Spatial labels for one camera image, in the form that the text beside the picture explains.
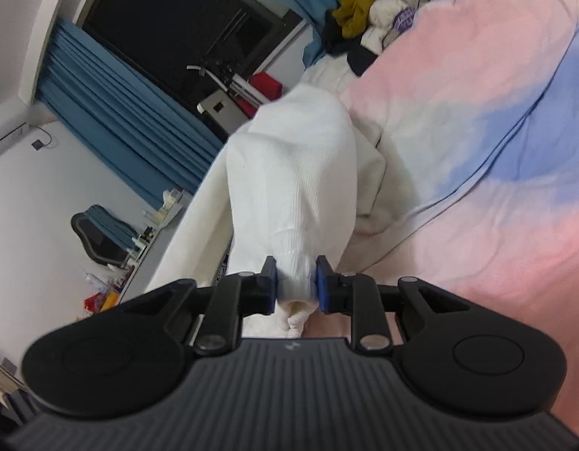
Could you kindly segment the white sweatpants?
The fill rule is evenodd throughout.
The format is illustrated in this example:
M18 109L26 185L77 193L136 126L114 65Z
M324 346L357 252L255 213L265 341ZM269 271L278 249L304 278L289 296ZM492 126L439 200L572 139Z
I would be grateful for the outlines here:
M216 157L165 251L151 288L259 271L280 275L270 316L249 316L248 337L298 338L317 310L317 257L337 266L357 235L401 222L419 202L386 132L388 108L353 83L336 94L301 85L262 107Z

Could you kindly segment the folding drying rack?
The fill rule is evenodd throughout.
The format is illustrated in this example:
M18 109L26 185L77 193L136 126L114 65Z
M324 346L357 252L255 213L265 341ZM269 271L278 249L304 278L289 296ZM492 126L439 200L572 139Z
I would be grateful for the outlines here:
M256 108L270 102L264 94L237 73L231 76L229 83L223 83L204 66L187 65L185 68L198 72L202 77L208 76L218 86L218 91L202 100L197 109L199 114L208 114L228 133L234 132L236 128L249 121L249 116L238 106L236 98L241 98Z

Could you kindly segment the grey white clothes pile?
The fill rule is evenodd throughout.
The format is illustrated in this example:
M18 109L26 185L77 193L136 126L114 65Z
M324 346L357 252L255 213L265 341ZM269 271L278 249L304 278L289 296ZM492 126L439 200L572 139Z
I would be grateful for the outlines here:
M368 27L361 45L380 55L399 36L409 30L418 10L432 0L376 0L368 13Z

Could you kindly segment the white vanity desk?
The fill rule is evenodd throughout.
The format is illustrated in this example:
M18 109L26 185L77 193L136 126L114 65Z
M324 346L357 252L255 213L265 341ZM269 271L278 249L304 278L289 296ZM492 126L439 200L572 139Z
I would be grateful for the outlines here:
M164 191L161 208L144 212L147 227L133 240L135 250L129 254L129 273L120 289L118 303L146 291L191 201L192 195L187 191Z

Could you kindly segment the left blue curtain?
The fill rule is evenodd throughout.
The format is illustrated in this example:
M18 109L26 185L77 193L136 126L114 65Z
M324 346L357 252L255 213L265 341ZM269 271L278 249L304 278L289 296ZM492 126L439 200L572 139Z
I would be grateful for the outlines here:
M66 20L53 27L36 98L151 207L194 194L223 147L208 126Z

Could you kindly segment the white air conditioner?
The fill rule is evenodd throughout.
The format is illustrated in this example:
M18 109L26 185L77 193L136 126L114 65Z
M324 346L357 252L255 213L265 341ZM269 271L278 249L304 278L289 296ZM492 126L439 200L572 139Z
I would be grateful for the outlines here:
M28 131L29 125L26 122L0 129L0 156L20 141Z

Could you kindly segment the pastel tie-dye duvet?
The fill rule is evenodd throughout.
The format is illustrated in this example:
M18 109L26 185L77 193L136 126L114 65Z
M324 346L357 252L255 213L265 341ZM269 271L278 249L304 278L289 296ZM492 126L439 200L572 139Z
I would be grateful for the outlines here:
M579 434L579 0L435 0L341 95L365 204L339 267L413 275L567 355Z

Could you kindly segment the red cloth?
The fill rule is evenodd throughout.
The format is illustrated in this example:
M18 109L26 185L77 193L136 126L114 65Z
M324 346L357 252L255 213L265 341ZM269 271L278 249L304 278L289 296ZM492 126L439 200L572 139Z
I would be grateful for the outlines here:
M236 74L232 84L243 98L257 106L278 100L283 92L282 83L263 71L253 74L248 79Z

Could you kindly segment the dark window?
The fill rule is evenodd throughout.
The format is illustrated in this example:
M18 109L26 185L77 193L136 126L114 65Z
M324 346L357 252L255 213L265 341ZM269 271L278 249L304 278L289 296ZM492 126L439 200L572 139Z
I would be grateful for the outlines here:
M95 0L82 28L189 112L251 76L301 19L259 0Z

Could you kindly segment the mustard yellow garment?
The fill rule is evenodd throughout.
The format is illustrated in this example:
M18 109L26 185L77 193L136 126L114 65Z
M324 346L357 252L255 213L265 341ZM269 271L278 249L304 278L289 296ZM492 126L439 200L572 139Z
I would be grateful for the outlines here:
M369 11L376 0L340 0L332 16L341 27L344 39L354 39L368 27Z

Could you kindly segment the wavy frame mirror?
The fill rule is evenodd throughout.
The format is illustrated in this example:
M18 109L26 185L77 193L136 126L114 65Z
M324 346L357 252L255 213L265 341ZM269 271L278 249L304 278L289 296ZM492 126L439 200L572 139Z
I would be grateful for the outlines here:
M74 214L70 226L89 258L102 266L124 268L136 247L138 232L100 205Z

